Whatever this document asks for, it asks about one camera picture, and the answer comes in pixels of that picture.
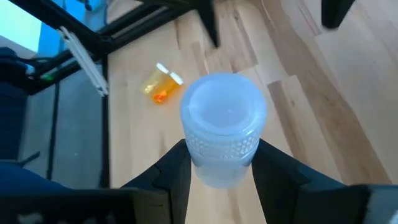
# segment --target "clear plastic cup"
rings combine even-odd
[[[241,75],[207,75],[185,92],[180,115],[197,176],[214,188],[237,185],[264,128],[262,92]]]

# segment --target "black metal bar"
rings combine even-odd
[[[252,161],[252,171],[267,223],[294,223],[296,200],[303,186],[317,190],[344,187],[262,139]]]
[[[102,58],[102,75],[108,81],[108,56]],[[99,186],[110,188],[109,178],[109,97],[102,98],[102,171]]]
[[[160,6],[172,7],[174,9],[186,8],[191,6],[190,0],[139,0],[140,2],[156,4]]]
[[[137,7],[136,9],[132,10],[131,12],[125,14],[124,16],[120,17],[119,19],[116,19],[109,25],[104,26],[102,29],[98,31],[98,33],[99,35],[102,36],[112,36],[113,34],[126,28],[128,25],[137,22],[138,20],[146,17],[150,13],[153,13],[160,8],[161,8],[160,6],[143,4]],[[70,53],[70,51],[64,50],[54,58],[50,59],[48,62],[43,63],[43,65],[40,66],[32,76],[35,79],[38,79],[46,72],[50,71],[51,69],[54,69],[55,67],[59,66],[60,64],[66,62],[71,58],[73,58],[73,55]]]
[[[47,162],[47,171],[45,178],[52,180],[52,171],[54,167],[55,141],[57,140],[57,122],[58,122],[58,106],[60,99],[60,84],[55,84],[54,106],[52,113],[52,127],[50,133],[49,160]]]
[[[96,32],[90,30],[51,0],[9,0],[53,29],[61,26],[76,34],[84,46],[94,54],[101,54],[109,46]]]
[[[193,2],[193,7],[197,10],[213,45],[219,47],[220,38],[218,36],[218,23],[214,12],[213,0],[193,0]]]
[[[185,14],[189,10],[190,8],[166,9],[165,11],[154,16],[153,18],[150,18],[144,23],[134,27],[132,30],[127,31],[126,33],[115,38],[112,51],[115,51],[132,42],[133,40],[136,40],[139,37],[155,30],[156,28],[176,19],[178,16]]]
[[[37,70],[35,71],[32,76],[35,79],[40,78],[44,73],[54,69],[55,67],[61,65],[62,63],[66,62],[67,60],[73,58],[72,53],[69,50],[64,50],[63,52],[57,54],[54,58],[50,59],[48,62],[43,63]]]
[[[110,54],[115,50],[123,47],[124,45],[130,43],[133,40],[138,39],[139,37],[155,30],[156,28],[176,19],[178,16],[188,12],[189,9],[166,9],[165,11],[161,12],[160,14],[154,16],[153,18],[148,19],[142,24],[132,28],[132,30],[127,31],[126,33],[120,35],[119,37],[115,38],[113,41],[112,48],[105,52],[105,54]],[[102,58],[101,55],[92,55],[91,58],[94,62],[100,60]],[[80,66],[77,62],[72,62],[60,68],[58,71],[52,74],[53,80],[38,80],[37,83],[32,87],[32,90],[29,92],[30,95],[34,95],[54,83],[57,83],[64,78],[68,77],[69,75],[79,71]]]
[[[159,10],[161,6],[154,6],[151,4],[141,4],[134,10],[128,12],[122,17],[116,19],[109,25],[104,26],[102,29],[98,31],[101,35],[112,36],[115,33],[121,31],[127,26],[137,22],[138,20],[148,16],[149,14]]]
[[[30,155],[28,158],[23,159],[22,161],[18,161],[17,165],[20,167],[24,167],[26,164],[32,162],[33,160],[40,157],[40,152],[36,152],[33,155]]]

